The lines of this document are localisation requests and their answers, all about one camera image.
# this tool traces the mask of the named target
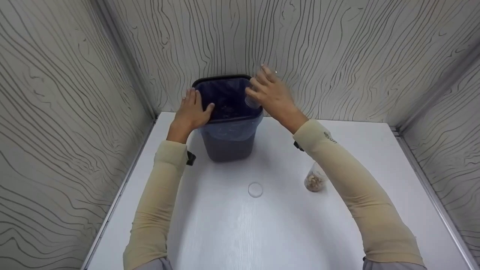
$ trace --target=black trash can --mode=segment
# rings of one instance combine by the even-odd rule
[[[202,107],[214,103],[208,123],[200,128],[207,154],[216,162],[247,158],[252,153],[257,126],[263,108],[245,103],[248,75],[229,75],[196,80],[192,87],[202,95]]]

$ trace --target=shirt cuff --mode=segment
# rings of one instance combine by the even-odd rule
[[[304,150],[310,150],[315,144],[323,141],[335,142],[327,128],[318,123],[317,120],[310,119],[303,124],[293,135],[293,139]]]
[[[187,164],[187,145],[172,141],[163,141],[158,147],[154,162],[164,162],[175,167]]]

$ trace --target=arm sleeve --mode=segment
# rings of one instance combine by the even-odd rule
[[[424,266],[409,262],[373,262],[366,259],[363,270],[427,270]]]
[[[309,120],[293,137],[322,167],[347,205],[360,230],[368,260],[424,265],[415,237],[386,192],[325,127]]]
[[[132,270],[167,256],[167,234],[180,178],[187,162],[185,144],[163,141],[133,218],[123,267]]]

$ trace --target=metal frame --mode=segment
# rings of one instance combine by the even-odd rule
[[[398,124],[397,130],[404,134],[426,111],[434,106],[435,102],[446,93],[464,74],[480,60],[480,40],[471,49],[463,54],[463,57],[452,64],[452,68],[425,92],[423,98],[416,102],[416,107],[408,114],[408,117]]]
[[[117,28],[115,19],[111,15],[110,7],[105,0],[90,0],[95,13],[98,15],[106,35],[108,36],[112,46],[121,62],[122,67],[125,69],[130,82],[132,83],[133,90],[137,94],[141,104],[143,105],[146,113],[152,118],[156,119],[158,115],[152,104],[149,101],[145,84],[141,79],[140,72],[135,65],[135,60],[128,48],[125,47],[125,42],[121,36],[120,31]]]
[[[463,241],[462,236],[458,233],[458,230],[456,229],[452,219],[448,215],[445,207],[443,206],[442,202],[440,201],[437,194],[433,190],[432,185],[428,181],[427,176],[425,175],[422,168],[418,164],[417,160],[415,159],[415,156],[413,155],[412,151],[408,147],[406,141],[402,136],[396,135],[395,137],[396,137],[396,140],[398,141],[398,144],[400,145],[400,148],[402,148],[405,156],[410,162],[410,165],[415,171],[415,174],[417,175],[421,185],[423,186],[423,189],[425,190],[430,201],[432,202],[433,207],[437,211],[438,215],[440,216],[440,219],[442,220],[448,232],[450,233],[450,236],[455,242],[455,245],[457,246],[458,250],[462,254],[462,257],[465,260],[465,263],[470,268],[470,270],[480,270],[476,260],[470,253],[470,250],[468,249],[467,245]]]
[[[98,232],[96,234],[96,237],[95,237],[95,240],[93,241],[92,246],[90,247],[90,250],[88,251],[87,256],[85,257],[84,263],[82,264],[82,267],[80,268],[80,270],[87,270],[88,269],[88,265],[90,264],[90,260],[92,259],[93,254],[95,253],[95,250],[98,246],[98,243],[100,242],[100,239],[102,238],[103,233],[105,232],[105,228],[107,227],[108,222],[110,221],[110,218],[113,214],[113,211],[115,211],[115,208],[117,207],[117,203],[120,199],[120,196],[123,193],[123,190],[125,189],[125,186],[127,185],[128,180],[130,179],[130,176],[133,172],[133,169],[137,165],[138,158],[140,157],[140,155],[141,155],[141,153],[142,153],[142,151],[143,151],[143,149],[146,145],[146,142],[147,142],[148,138],[150,137],[150,134],[152,132],[152,129],[153,129],[155,123],[156,123],[156,120],[151,121],[150,125],[148,126],[147,132],[146,132],[146,134],[144,136],[144,139],[143,139],[143,142],[142,142],[142,146],[138,149],[137,153],[135,154],[135,159],[133,160],[132,164],[130,165],[130,168],[128,169],[127,174],[125,175],[125,178],[123,179],[123,182],[120,185],[120,188],[117,192],[117,195],[115,195],[115,199],[113,199],[112,205],[110,206],[110,209],[108,210],[107,215],[105,216],[105,219],[103,219],[102,226],[98,230]]]
[[[398,132],[398,130],[396,129],[396,127],[391,126],[391,127],[390,127],[390,130],[392,131],[393,136],[395,136],[395,137],[400,137],[400,133]]]

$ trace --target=white table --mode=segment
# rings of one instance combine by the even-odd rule
[[[89,270],[122,269],[135,209],[173,116],[160,114]],[[427,267],[467,269],[388,125],[321,123],[389,194]],[[200,134],[188,145],[197,160],[182,178],[168,235],[175,270],[361,269],[362,241],[349,211],[330,182],[323,192],[306,190],[313,161],[277,121],[263,119],[246,160],[213,163]],[[263,186],[259,198],[248,193],[253,182]]]

